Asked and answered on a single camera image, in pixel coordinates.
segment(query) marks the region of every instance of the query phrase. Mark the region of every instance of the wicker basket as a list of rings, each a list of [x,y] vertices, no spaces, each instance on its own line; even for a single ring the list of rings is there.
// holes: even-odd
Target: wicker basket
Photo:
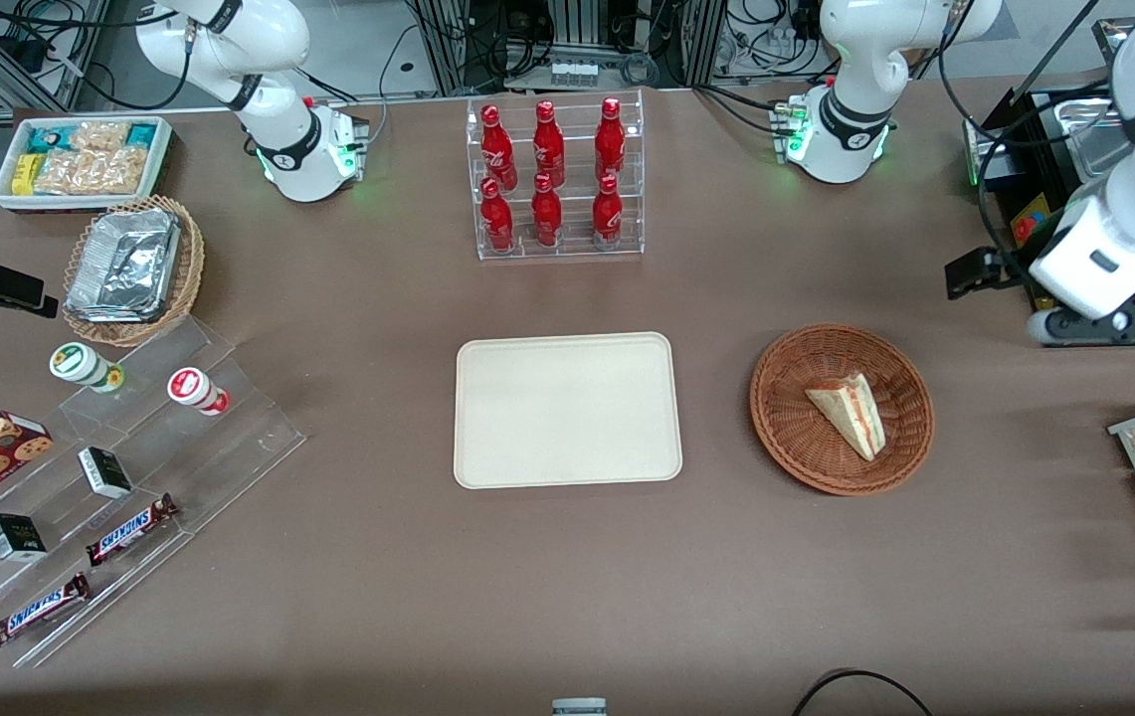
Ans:
[[[861,371],[873,387],[885,427],[885,449],[868,462],[809,402],[814,382]],[[834,495],[872,495],[896,488],[930,454],[934,404],[906,355],[854,326],[816,323],[772,343],[749,389],[753,427],[787,472]]]
[[[135,345],[163,330],[166,326],[191,313],[191,305],[195,303],[195,294],[200,290],[200,271],[204,270],[204,239],[200,236],[200,227],[195,226],[191,213],[186,212],[182,204],[165,196],[131,201],[120,207],[112,207],[108,212],[129,213],[141,212],[144,209],[166,209],[167,212],[176,213],[182,219],[179,254],[175,260],[168,309],[158,321],[150,323],[91,323],[76,320],[64,311],[64,320],[68,321],[68,326],[72,326],[72,330],[81,338],[116,345],[118,348],[134,348]],[[81,253],[85,249],[85,239],[89,238],[92,226],[91,222],[84,231],[81,231],[81,239],[76,242],[76,249],[72,250],[72,260],[62,273],[62,289],[66,292],[72,290],[72,279],[76,277]]]

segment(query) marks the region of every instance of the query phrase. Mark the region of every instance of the table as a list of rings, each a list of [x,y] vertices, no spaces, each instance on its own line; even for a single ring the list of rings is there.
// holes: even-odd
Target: table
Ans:
[[[1004,85],[958,90],[984,110]],[[393,106],[367,182],[314,205],[230,113],[171,115],[197,315],[312,439],[45,666],[0,671],[0,711],[743,715],[861,666],[934,711],[1135,713],[1135,485],[1103,430],[1135,415],[1135,349],[1035,348],[1018,292],[945,302],[943,264],[986,239],[941,87],[909,87],[850,186],[690,92],[646,101],[648,253],[570,267],[476,259],[463,101]],[[58,285],[84,222],[0,210],[0,261]],[[816,321],[930,385],[934,452],[893,492],[814,492],[753,435],[753,363]],[[680,477],[454,482],[462,344],[636,330],[672,342]],[[0,310],[0,407],[70,393],[44,368],[68,338]],[[834,707],[908,713],[868,683],[808,713]]]

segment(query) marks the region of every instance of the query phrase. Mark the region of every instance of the small yogurt bottle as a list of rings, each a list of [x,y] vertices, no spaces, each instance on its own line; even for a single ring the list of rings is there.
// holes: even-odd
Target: small yogurt bottle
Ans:
[[[64,343],[50,355],[50,372],[59,379],[111,393],[125,385],[125,370],[83,343]]]
[[[168,393],[176,403],[195,407],[205,415],[220,415],[230,406],[230,395],[213,385],[199,368],[182,368],[173,373]]]

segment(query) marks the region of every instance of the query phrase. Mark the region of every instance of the sandwich slice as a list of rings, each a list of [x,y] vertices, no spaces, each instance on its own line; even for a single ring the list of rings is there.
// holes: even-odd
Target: sandwich slice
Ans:
[[[807,398],[864,460],[875,458],[885,448],[885,428],[863,373],[809,386]]]

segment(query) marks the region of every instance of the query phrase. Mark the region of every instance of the red label bottle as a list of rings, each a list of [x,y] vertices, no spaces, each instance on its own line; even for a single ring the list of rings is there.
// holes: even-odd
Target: red label bottle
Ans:
[[[547,172],[555,187],[568,180],[568,152],[563,149],[563,130],[554,118],[553,101],[536,102],[536,135],[531,137],[536,149],[536,170]]]
[[[616,249],[621,242],[621,212],[624,203],[616,194],[616,176],[607,175],[598,182],[594,199],[594,245],[600,251]]]
[[[536,176],[536,195],[531,197],[531,213],[536,218],[536,241],[545,249],[558,245],[563,235],[563,204],[554,191],[548,172]]]
[[[621,175],[624,168],[624,126],[621,124],[621,101],[608,96],[603,100],[603,121],[594,135],[594,172],[602,182],[607,172]]]
[[[501,112],[487,104],[479,116],[484,118],[484,163],[488,175],[499,182],[501,191],[513,191],[519,186],[519,171],[513,168],[513,142],[501,126]]]
[[[510,204],[501,196],[501,186],[495,178],[484,177],[479,188],[484,192],[484,203],[479,205],[479,212],[484,216],[484,230],[488,235],[491,251],[511,253],[513,251],[513,213],[510,212]]]

